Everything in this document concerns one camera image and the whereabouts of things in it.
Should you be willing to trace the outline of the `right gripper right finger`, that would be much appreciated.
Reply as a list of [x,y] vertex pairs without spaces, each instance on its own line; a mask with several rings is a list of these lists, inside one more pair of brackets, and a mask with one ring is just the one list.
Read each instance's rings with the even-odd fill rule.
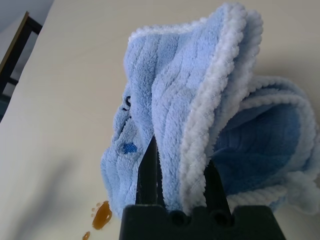
[[222,211],[227,216],[231,215],[220,174],[215,164],[210,161],[204,170],[206,208],[209,213]]

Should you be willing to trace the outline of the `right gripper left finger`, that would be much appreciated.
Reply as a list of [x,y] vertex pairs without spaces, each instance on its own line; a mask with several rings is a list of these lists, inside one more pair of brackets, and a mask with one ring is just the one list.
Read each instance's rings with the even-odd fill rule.
[[151,138],[138,168],[135,204],[165,206],[162,170],[155,136]]

